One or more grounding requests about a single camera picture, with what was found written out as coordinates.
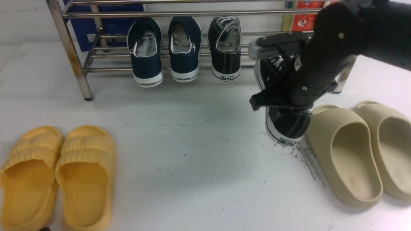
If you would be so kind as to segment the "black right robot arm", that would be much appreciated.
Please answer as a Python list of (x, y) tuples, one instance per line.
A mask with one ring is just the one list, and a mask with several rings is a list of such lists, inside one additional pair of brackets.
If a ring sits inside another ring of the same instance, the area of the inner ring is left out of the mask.
[(312, 33), (283, 32), (249, 44), (249, 58), (280, 55), (276, 83), (250, 99), (260, 107), (306, 110), (352, 57), (363, 55), (410, 70), (410, 5), (389, 0), (341, 0), (321, 9)]

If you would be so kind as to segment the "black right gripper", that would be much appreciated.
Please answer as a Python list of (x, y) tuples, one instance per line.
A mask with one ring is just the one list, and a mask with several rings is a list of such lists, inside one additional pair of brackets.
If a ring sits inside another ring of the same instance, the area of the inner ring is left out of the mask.
[(303, 111), (314, 106), (321, 91), (333, 94), (338, 87), (335, 76), (352, 56), (365, 51), (370, 24), (361, 10), (369, 4), (337, 2), (321, 9), (312, 38), (295, 60), (297, 69), (288, 73), (287, 94), (262, 90), (249, 99), (253, 111), (261, 107)]

